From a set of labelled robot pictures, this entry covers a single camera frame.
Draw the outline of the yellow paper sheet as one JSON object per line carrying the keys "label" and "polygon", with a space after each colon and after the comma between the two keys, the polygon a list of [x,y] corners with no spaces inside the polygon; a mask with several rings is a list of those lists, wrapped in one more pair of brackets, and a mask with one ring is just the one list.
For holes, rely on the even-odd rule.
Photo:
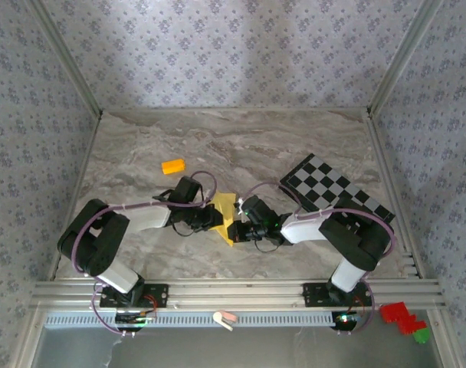
{"label": "yellow paper sheet", "polygon": [[237,210],[235,203],[237,195],[229,192],[216,192],[213,197],[212,204],[222,214],[222,224],[211,228],[211,231],[216,231],[223,240],[232,247],[234,242],[228,237],[228,227],[234,223]]}

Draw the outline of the orange rectangular block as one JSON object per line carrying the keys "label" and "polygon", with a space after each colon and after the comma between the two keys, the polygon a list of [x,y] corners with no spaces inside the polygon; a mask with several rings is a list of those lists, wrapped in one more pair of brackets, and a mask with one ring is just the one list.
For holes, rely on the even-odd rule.
{"label": "orange rectangular block", "polygon": [[162,173],[164,175],[171,175],[175,173],[181,173],[185,170],[184,159],[174,159],[161,163]]}

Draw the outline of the black grey chessboard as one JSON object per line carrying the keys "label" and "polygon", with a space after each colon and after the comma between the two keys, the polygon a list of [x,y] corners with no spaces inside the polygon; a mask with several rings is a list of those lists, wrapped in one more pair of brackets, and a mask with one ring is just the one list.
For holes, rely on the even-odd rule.
{"label": "black grey chessboard", "polygon": [[281,184],[291,192],[282,191],[293,200],[298,199],[307,212],[335,206],[341,198],[348,198],[387,224],[395,218],[384,205],[313,153],[283,177]]}

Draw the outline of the pink white clip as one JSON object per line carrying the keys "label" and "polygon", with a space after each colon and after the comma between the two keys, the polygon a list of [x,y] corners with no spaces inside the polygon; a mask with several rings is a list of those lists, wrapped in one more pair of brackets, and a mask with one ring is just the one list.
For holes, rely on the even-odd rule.
{"label": "pink white clip", "polygon": [[212,319],[226,330],[233,331],[233,324],[238,321],[238,317],[224,310],[218,310],[212,315]]}

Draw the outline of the small circuit board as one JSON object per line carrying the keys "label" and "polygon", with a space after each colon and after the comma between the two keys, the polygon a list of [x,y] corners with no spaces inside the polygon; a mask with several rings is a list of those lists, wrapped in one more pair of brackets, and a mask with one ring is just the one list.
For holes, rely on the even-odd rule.
{"label": "small circuit board", "polygon": [[119,331],[138,332],[155,319],[156,313],[149,310],[136,313],[117,312],[114,323]]}
{"label": "small circuit board", "polygon": [[355,311],[334,311],[332,313],[332,319],[334,322],[332,326],[333,330],[352,332],[356,328],[357,323],[361,320],[361,316]]}

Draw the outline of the red toy brick stack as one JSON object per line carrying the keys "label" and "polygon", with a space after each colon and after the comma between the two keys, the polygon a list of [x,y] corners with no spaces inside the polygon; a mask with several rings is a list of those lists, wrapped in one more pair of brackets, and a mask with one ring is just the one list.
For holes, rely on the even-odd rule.
{"label": "red toy brick stack", "polygon": [[395,323],[403,335],[410,335],[427,327],[426,322],[409,312],[404,302],[382,305],[379,313],[386,324]]}

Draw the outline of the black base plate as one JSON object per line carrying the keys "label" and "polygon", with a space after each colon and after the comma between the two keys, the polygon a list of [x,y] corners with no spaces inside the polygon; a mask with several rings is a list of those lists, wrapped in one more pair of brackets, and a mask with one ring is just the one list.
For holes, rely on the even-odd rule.
{"label": "black base plate", "polygon": [[370,307],[372,299],[367,286],[359,282],[350,292],[327,283],[305,283],[302,296],[306,307]]}
{"label": "black base plate", "polygon": [[100,297],[100,306],[106,308],[165,308],[169,296],[167,284],[139,284],[128,293],[106,286]]}

